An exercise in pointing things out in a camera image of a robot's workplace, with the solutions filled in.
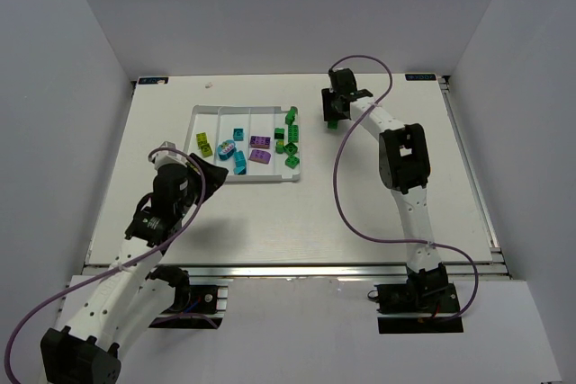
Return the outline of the teal small lego brick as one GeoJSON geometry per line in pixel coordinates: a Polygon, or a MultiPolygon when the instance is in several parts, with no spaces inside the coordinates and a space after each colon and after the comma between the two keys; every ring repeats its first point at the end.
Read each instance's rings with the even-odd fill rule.
{"type": "Polygon", "coordinates": [[[243,141],[244,140],[244,130],[242,128],[235,128],[233,130],[233,139],[235,141],[243,141]]]}

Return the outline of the teal long lego brick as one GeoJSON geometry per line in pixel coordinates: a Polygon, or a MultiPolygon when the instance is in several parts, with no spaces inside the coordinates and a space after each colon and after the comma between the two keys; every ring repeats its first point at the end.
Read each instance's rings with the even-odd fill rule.
{"type": "Polygon", "coordinates": [[[246,158],[242,150],[236,150],[233,157],[236,168],[245,168],[247,166],[246,158]]]}

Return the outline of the green slanted lego brick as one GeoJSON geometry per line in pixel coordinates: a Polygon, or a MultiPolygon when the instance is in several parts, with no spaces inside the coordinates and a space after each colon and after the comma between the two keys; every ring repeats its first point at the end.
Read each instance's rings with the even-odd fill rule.
{"type": "Polygon", "coordinates": [[[289,126],[293,125],[296,120],[297,113],[298,109],[295,106],[292,106],[285,115],[284,118],[285,123],[289,126]]]}

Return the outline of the green lego piece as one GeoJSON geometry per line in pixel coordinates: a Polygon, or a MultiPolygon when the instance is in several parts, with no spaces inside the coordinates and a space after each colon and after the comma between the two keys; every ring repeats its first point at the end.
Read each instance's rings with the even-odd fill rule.
{"type": "Polygon", "coordinates": [[[277,154],[282,154],[284,152],[284,143],[282,141],[277,141],[274,150],[277,154]]]}

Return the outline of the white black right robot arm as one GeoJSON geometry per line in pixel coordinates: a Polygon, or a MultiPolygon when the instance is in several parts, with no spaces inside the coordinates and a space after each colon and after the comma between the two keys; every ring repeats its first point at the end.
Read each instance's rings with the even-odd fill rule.
{"type": "Polygon", "coordinates": [[[407,247],[406,293],[399,300],[428,308],[446,292],[446,267],[437,251],[428,214],[430,162],[425,131],[389,114],[372,93],[356,84],[351,69],[328,71],[322,91],[324,121],[351,120],[378,141],[379,175],[395,200],[407,247]]]}

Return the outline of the teal oval flower lego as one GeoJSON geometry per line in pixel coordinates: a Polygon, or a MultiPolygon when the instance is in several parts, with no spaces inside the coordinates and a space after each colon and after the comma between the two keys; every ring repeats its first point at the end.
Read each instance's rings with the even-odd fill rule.
{"type": "Polygon", "coordinates": [[[219,160],[226,161],[234,155],[236,149],[237,147],[234,140],[224,140],[217,146],[217,156],[219,160]]]}

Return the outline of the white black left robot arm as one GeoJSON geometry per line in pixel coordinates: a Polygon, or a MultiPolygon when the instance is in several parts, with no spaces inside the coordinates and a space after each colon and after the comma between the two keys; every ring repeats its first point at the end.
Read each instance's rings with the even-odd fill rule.
{"type": "Polygon", "coordinates": [[[40,341],[49,383],[114,383],[122,357],[163,315],[186,314],[193,300],[187,271],[161,260],[171,239],[225,183],[228,170],[167,147],[150,158],[157,172],[136,206],[120,251],[90,297],[61,329],[40,341]]]}

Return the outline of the purple arch lego brick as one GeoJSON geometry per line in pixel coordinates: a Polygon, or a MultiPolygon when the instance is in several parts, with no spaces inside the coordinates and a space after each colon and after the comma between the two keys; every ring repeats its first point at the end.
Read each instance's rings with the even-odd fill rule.
{"type": "Polygon", "coordinates": [[[259,148],[253,148],[250,152],[248,160],[259,164],[268,165],[271,158],[272,155],[268,151],[259,148]]]}

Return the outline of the green small lego cube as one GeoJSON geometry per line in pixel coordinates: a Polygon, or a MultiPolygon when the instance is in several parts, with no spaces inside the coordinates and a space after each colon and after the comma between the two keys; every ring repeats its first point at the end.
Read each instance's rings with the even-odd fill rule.
{"type": "Polygon", "coordinates": [[[284,153],[288,156],[294,156],[298,152],[298,147],[293,142],[288,142],[283,146],[284,153]]]}

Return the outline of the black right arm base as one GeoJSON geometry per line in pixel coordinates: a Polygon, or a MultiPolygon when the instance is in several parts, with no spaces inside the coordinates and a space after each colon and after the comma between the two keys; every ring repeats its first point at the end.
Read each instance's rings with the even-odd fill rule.
{"type": "Polygon", "coordinates": [[[404,283],[382,283],[367,293],[377,305],[381,335],[461,334],[460,303],[446,267],[410,271],[404,283]]]}

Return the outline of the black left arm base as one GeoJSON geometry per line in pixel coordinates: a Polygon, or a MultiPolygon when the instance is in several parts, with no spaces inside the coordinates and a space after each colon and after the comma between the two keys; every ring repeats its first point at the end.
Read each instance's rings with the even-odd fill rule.
{"type": "Polygon", "coordinates": [[[165,309],[150,328],[218,329],[228,299],[228,286],[220,281],[197,279],[176,266],[159,266],[148,281],[163,281],[174,294],[173,304],[165,309]]]}

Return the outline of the lime green lego brick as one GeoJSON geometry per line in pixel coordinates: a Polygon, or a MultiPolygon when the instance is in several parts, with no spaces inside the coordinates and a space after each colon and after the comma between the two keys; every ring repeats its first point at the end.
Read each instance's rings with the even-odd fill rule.
{"type": "Polygon", "coordinates": [[[196,142],[197,142],[198,147],[203,147],[205,145],[208,145],[209,140],[208,140],[206,133],[205,132],[198,133],[196,135],[196,142]]]}

